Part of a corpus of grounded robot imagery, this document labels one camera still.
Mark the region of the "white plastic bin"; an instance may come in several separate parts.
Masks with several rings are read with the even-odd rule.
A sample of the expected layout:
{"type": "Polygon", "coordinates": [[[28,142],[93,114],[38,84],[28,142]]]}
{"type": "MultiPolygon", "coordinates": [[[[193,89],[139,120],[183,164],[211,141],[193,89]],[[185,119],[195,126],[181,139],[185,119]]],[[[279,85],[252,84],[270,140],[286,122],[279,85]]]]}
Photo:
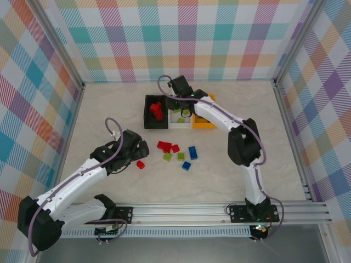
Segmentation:
{"type": "Polygon", "coordinates": [[[173,110],[168,110],[168,128],[169,129],[191,129],[192,128],[192,116],[184,117],[181,115],[181,111],[178,113],[173,113],[173,110]],[[184,123],[178,123],[179,118],[184,119],[184,123]]]}

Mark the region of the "yellow plastic bin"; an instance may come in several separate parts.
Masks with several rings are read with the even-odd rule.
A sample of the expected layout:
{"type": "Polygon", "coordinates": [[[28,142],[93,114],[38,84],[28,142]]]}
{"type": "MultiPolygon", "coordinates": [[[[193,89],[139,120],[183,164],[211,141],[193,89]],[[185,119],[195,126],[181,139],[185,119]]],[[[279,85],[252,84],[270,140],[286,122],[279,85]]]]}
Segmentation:
{"type": "Polygon", "coordinates": [[[196,114],[192,115],[192,128],[193,129],[215,129],[216,126],[212,124],[207,119],[198,116],[196,114]]]}

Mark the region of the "black plastic bin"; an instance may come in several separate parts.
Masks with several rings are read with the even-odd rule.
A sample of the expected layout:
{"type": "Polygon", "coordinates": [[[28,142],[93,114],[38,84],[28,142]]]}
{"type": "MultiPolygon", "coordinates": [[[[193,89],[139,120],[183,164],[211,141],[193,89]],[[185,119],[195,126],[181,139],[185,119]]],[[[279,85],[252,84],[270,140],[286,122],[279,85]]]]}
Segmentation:
{"type": "Polygon", "coordinates": [[[143,121],[145,129],[168,129],[168,108],[164,95],[146,95],[144,104],[143,121]],[[155,115],[150,111],[152,104],[161,103],[162,120],[157,121],[155,115]]]}

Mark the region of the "small controller circuit board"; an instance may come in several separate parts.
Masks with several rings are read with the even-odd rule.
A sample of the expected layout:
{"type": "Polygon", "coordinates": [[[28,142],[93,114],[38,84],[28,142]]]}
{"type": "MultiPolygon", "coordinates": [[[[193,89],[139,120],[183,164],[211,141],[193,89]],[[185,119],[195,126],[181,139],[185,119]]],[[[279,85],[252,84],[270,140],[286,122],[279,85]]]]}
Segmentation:
{"type": "Polygon", "coordinates": [[[254,241],[266,239],[269,235],[269,230],[269,225],[250,226],[251,239],[254,241]]]}
{"type": "Polygon", "coordinates": [[[94,229],[95,236],[116,236],[119,233],[119,230],[124,226],[122,225],[109,225],[107,227],[96,227],[94,229]]]}

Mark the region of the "aluminium side rail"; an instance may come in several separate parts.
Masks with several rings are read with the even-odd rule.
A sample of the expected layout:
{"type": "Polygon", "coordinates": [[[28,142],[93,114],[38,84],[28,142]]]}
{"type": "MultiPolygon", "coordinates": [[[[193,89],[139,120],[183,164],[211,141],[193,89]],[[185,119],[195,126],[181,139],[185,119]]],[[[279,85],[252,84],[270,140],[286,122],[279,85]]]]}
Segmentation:
{"type": "Polygon", "coordinates": [[[282,121],[286,130],[287,138],[290,144],[290,148],[292,150],[292,154],[296,163],[296,167],[299,173],[299,177],[301,179],[303,191],[305,193],[305,198],[308,201],[315,202],[315,194],[313,190],[310,188],[310,181],[308,178],[307,170],[303,162],[302,155],[299,151],[297,140],[295,137],[295,131],[293,129],[292,124],[290,123],[290,119],[288,116],[288,111],[286,105],[283,100],[282,93],[280,91],[279,85],[275,82],[275,79],[271,80],[271,84],[273,87],[274,95],[278,103],[278,107],[280,110],[280,114],[282,117],[282,121]]]}
{"type": "Polygon", "coordinates": [[[73,114],[72,114],[72,117],[71,117],[71,121],[70,121],[69,130],[68,130],[68,133],[67,133],[66,140],[64,141],[64,144],[63,144],[63,147],[62,147],[62,153],[61,153],[60,158],[59,158],[59,163],[58,163],[57,169],[55,170],[55,173],[54,173],[54,175],[52,177],[52,180],[51,180],[51,182],[49,184],[49,188],[48,189],[51,189],[51,188],[55,187],[61,180],[61,176],[63,174],[64,165],[65,165],[67,154],[68,154],[69,147],[70,147],[70,144],[71,144],[71,140],[72,140],[74,128],[75,128],[75,125],[76,125],[77,117],[78,117],[78,114],[79,114],[79,111],[80,111],[80,108],[81,108],[81,104],[82,104],[84,92],[85,92],[85,89],[86,89],[86,85],[87,85],[87,82],[83,82],[82,83],[82,87],[79,89],[78,97],[77,97],[77,100],[76,100],[76,106],[74,108],[74,111],[73,111],[73,114]]]}

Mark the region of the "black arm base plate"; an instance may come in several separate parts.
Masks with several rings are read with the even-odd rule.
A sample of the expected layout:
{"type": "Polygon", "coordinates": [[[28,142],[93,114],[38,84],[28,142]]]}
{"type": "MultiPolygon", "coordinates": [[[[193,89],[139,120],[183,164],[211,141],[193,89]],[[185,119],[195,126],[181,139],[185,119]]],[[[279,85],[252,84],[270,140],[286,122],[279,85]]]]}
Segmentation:
{"type": "Polygon", "coordinates": [[[128,224],[132,222],[133,207],[115,206],[114,208],[107,208],[102,219],[123,219],[128,224]]]}
{"type": "Polygon", "coordinates": [[[248,212],[246,205],[230,205],[229,216],[231,223],[270,223],[280,221],[277,206],[272,204],[258,216],[251,215],[248,212]]]}

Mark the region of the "aluminium mounting rail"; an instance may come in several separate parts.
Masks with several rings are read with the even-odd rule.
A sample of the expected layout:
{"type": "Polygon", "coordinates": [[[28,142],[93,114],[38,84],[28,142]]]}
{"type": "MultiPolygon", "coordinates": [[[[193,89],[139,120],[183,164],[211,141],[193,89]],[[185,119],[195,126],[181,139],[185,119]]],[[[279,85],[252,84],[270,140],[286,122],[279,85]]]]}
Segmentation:
{"type": "Polygon", "coordinates": [[[279,222],[231,223],[229,206],[221,203],[209,204],[116,204],[92,199],[83,204],[71,204],[59,207],[49,202],[43,210],[53,221],[63,222],[63,231],[76,226],[101,220],[107,208],[115,206],[133,207],[132,222],[129,225],[145,226],[212,226],[219,224],[236,225],[304,225],[329,224],[331,215],[324,203],[286,202],[277,206],[279,222]]]}

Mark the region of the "aluminium frame post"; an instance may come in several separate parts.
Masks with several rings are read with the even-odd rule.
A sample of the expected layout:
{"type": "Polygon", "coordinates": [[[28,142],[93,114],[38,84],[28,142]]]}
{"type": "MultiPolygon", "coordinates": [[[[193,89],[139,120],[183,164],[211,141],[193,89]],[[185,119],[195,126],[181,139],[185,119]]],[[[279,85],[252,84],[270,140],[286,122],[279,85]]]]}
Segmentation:
{"type": "Polygon", "coordinates": [[[289,71],[326,2],[327,0],[301,0],[278,51],[276,68],[271,78],[275,86],[279,85],[289,71]]]}
{"type": "Polygon", "coordinates": [[[32,10],[35,17],[38,19],[40,25],[42,26],[44,32],[46,33],[48,39],[50,40],[52,46],[54,47],[55,51],[57,51],[63,64],[66,66],[67,71],[72,77],[73,81],[75,82],[75,84],[77,84],[80,90],[83,90],[84,81],[79,75],[71,57],[66,51],[55,27],[51,23],[40,1],[39,0],[25,0],[25,1],[27,5],[30,7],[30,9],[32,10]]]}

